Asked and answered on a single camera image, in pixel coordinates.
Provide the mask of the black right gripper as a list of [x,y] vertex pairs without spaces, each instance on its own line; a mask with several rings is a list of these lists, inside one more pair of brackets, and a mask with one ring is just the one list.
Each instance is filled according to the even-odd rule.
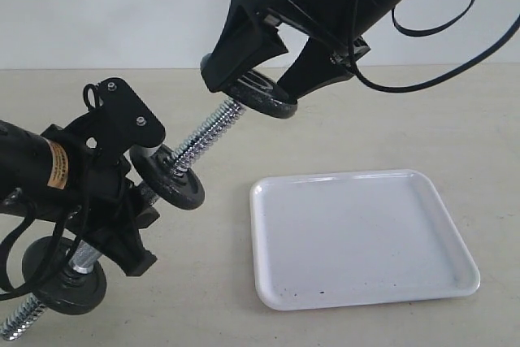
[[350,80],[354,74],[332,55],[348,54],[358,41],[402,0],[231,0],[219,40],[201,68],[206,87],[223,92],[252,68],[288,53],[279,35],[288,25],[307,37],[278,86],[296,100]]

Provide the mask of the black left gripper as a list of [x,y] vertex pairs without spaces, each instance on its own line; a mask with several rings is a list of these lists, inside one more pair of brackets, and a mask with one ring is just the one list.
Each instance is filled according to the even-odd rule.
[[88,218],[74,218],[69,228],[98,249],[129,277],[144,275],[157,257],[142,243],[139,229],[159,218],[159,195],[147,184],[127,178],[124,153],[136,144],[131,133],[108,119],[75,119],[65,128],[50,125],[42,134],[65,148],[68,183],[87,192]]

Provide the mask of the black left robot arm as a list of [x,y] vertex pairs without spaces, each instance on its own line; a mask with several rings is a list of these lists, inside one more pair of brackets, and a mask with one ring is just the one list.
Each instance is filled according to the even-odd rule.
[[157,261],[140,230],[158,218],[127,177],[128,146],[86,127],[49,126],[36,134],[1,123],[1,198],[20,189],[2,212],[57,223],[115,262],[127,276],[144,275]]

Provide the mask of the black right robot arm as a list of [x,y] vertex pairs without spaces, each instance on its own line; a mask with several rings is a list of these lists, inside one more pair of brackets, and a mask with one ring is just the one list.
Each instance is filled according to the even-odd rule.
[[302,98],[325,86],[353,78],[346,61],[348,41],[382,19],[401,0],[231,0],[223,31],[201,75],[209,91],[224,92],[239,76],[288,53],[278,27],[287,24],[308,37],[295,62],[277,85]]

